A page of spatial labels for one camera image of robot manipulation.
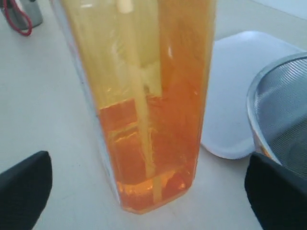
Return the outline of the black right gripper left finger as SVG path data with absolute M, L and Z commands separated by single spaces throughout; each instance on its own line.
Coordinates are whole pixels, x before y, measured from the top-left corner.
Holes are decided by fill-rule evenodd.
M 52 189 L 48 151 L 39 151 L 0 174 L 0 228 L 31 230 Z

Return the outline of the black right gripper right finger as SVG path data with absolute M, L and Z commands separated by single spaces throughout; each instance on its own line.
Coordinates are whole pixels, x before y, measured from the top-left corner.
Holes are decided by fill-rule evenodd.
M 307 181 L 267 156 L 252 153 L 244 188 L 264 230 L 307 228 Z

